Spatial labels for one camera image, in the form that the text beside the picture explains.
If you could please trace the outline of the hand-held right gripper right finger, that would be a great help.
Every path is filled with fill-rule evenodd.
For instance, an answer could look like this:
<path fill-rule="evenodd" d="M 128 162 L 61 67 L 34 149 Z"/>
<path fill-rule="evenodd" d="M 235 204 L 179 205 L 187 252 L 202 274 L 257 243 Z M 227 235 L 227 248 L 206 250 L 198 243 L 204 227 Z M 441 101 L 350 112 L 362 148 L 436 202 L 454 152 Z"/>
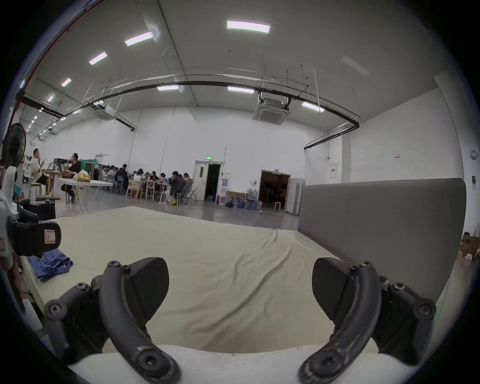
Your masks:
<path fill-rule="evenodd" d="M 318 258 L 311 287 L 315 300 L 333 322 L 328 343 L 298 369 L 301 384 L 338 379 L 372 339 L 378 352 L 407 366 L 421 362 L 434 327 L 436 304 L 401 282 L 390 283 L 370 261 L 350 265 Z"/>

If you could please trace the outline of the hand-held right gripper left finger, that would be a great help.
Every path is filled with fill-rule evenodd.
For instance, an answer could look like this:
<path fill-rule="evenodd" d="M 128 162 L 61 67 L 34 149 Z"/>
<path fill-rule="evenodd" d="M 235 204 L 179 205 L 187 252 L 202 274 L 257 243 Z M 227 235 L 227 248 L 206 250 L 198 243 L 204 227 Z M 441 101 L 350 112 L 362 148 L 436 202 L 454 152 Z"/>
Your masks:
<path fill-rule="evenodd" d="M 123 360 L 144 380 L 176 384 L 181 370 L 147 331 L 169 290 L 169 270 L 160 257 L 130 264 L 109 261 L 91 284 L 79 282 L 45 303 L 44 315 L 57 358 L 73 365 L 102 353 L 110 340 Z"/>

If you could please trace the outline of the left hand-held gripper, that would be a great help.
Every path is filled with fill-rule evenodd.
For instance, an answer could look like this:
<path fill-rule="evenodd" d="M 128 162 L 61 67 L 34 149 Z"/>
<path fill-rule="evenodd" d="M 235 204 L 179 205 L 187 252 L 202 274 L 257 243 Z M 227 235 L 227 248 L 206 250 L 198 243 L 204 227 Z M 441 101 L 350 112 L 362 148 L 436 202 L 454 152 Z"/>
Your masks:
<path fill-rule="evenodd" d="M 61 227 L 54 221 L 23 223 L 14 220 L 19 217 L 17 204 L 13 201 L 15 174 L 16 167 L 9 166 L 0 190 L 1 271 L 8 271 L 13 267 L 13 253 L 19 256 L 42 257 L 44 253 L 58 249 L 62 241 Z"/>

